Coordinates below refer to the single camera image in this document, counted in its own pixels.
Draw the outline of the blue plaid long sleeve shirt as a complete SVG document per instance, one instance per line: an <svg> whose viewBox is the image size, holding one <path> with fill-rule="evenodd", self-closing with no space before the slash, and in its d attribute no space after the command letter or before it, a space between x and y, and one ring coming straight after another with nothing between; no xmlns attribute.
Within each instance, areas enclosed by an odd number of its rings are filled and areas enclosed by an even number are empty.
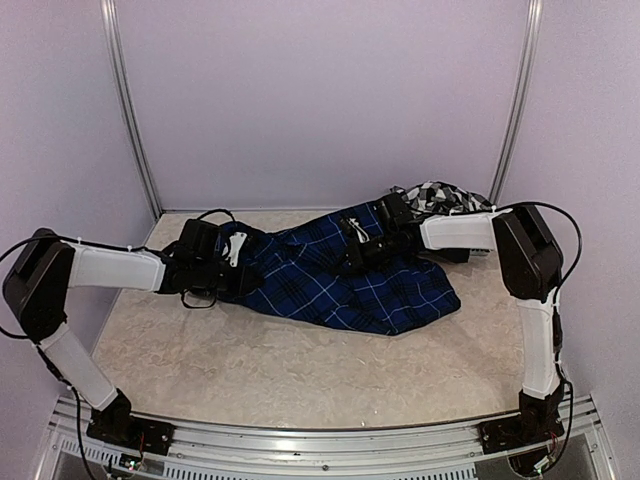
<svg viewBox="0 0 640 480"><path fill-rule="evenodd" d="M243 296L222 292L220 300L266 315L384 336L422 328L460 309L445 271L430 260L395 256L363 272L343 272L344 219L354 219L371 237L383 232L372 202L277 232L240 221L223 224L227 234L246 234L239 263L264 283Z"/></svg>

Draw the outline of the light blue plastic basket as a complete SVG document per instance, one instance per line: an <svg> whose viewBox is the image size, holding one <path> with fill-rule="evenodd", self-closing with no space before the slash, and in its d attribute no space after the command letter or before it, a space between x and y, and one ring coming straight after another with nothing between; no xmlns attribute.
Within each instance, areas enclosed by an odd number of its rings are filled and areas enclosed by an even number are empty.
<svg viewBox="0 0 640 480"><path fill-rule="evenodd" d="M471 256L487 256L492 252L490 249L470 249Z"/></svg>

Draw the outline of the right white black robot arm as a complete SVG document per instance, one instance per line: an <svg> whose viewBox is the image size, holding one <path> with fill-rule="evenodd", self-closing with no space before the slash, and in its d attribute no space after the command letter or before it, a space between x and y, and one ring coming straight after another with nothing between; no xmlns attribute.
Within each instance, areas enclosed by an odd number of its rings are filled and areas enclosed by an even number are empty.
<svg viewBox="0 0 640 480"><path fill-rule="evenodd" d="M347 247L340 265L349 272L381 266L404 254L454 250L494 251L504 287L515 298L522 322L522 395L546 400L563 383L558 360L563 332L558 312L563 254L531 204L476 212L417 213L397 194L374 205L379 234L368 233L354 216L341 219Z"/></svg>

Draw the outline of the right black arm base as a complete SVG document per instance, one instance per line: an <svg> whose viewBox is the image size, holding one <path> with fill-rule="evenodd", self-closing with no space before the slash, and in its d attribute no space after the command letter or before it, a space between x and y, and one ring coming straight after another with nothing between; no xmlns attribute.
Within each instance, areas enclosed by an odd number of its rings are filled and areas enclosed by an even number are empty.
<svg viewBox="0 0 640 480"><path fill-rule="evenodd" d="M518 395L516 414L480 422L477 429L484 454L521 448L561 437L565 433L559 414L564 387L558 386L544 398Z"/></svg>

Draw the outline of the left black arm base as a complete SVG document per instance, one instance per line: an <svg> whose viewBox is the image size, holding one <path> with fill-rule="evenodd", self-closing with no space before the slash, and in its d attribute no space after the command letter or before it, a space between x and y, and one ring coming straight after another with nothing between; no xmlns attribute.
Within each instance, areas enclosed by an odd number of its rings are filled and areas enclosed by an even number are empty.
<svg viewBox="0 0 640 480"><path fill-rule="evenodd" d="M143 418L132 414L132 404L120 390L102 410L91 408L87 435L105 443L167 456L173 441L175 426L169 422Z"/></svg>

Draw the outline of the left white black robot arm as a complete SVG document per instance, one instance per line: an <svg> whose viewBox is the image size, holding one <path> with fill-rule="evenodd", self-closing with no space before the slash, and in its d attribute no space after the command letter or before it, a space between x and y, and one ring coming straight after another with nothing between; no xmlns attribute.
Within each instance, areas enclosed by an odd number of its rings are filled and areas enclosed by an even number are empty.
<svg viewBox="0 0 640 480"><path fill-rule="evenodd" d="M40 228L1 255L13 262L1 285L20 327L12 337L30 342L62 383L103 412L99 424L115 442L133 443L139 421L115 405L123 395L69 324L75 300L89 290L211 302L225 294L249 294L264 278L241 259L248 242L243 232L228 233L203 220L187 221L178 239L158 249L103 244Z"/></svg>

